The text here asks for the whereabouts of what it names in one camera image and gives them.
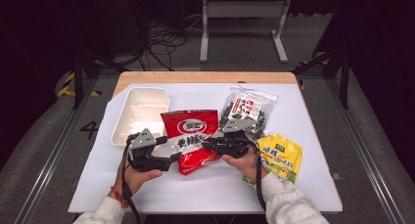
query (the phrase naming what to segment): red chip bag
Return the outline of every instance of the red chip bag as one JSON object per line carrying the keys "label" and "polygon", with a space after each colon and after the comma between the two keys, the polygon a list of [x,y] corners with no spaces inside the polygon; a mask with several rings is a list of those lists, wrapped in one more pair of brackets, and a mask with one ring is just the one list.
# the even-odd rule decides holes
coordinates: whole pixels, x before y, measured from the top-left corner
{"label": "red chip bag", "polygon": [[219,156],[202,147],[201,141],[216,132],[217,110],[192,110],[161,113],[165,131],[173,149],[182,153],[179,172],[187,175],[219,159]]}

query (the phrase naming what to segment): clear plastic bag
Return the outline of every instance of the clear plastic bag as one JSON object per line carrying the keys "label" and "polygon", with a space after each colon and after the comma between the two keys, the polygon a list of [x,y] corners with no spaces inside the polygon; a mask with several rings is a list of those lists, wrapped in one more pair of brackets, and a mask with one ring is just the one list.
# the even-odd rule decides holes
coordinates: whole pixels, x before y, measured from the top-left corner
{"label": "clear plastic bag", "polygon": [[219,128],[223,128],[229,119],[253,119],[256,124],[246,128],[245,133],[256,141],[263,136],[266,121],[276,103],[278,97],[275,95],[232,85],[219,119]]}

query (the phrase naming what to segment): finger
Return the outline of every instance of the finger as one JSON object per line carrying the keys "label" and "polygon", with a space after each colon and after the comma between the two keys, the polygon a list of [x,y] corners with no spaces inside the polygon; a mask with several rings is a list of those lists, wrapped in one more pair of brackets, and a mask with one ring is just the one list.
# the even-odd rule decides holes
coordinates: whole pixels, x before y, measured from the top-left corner
{"label": "finger", "polygon": [[143,180],[143,182],[150,181],[160,176],[162,176],[162,172],[158,169],[150,170],[140,174],[140,178]]}
{"label": "finger", "polygon": [[229,156],[229,155],[224,155],[222,156],[222,159],[225,160],[225,162],[227,162],[229,165],[235,166],[236,163],[236,159]]}

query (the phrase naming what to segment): white sleeve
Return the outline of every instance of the white sleeve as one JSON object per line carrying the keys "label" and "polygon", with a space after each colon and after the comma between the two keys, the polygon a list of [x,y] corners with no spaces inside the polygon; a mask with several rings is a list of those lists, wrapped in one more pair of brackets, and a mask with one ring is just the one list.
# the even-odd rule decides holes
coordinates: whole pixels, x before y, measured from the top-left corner
{"label": "white sleeve", "polygon": [[80,215],[74,224],[119,224],[125,213],[119,201],[104,197],[94,212],[85,212]]}
{"label": "white sleeve", "polygon": [[328,223],[314,202],[292,182],[269,173],[261,180],[268,223]]}

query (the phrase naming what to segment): yellow package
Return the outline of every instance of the yellow package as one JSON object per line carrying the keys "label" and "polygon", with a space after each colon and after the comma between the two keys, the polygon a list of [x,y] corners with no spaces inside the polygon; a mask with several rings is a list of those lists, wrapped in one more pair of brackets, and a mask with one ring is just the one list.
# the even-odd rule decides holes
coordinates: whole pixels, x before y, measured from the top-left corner
{"label": "yellow package", "polygon": [[274,172],[281,181],[296,182],[299,174],[302,146],[277,134],[257,140],[261,160],[268,171]]}

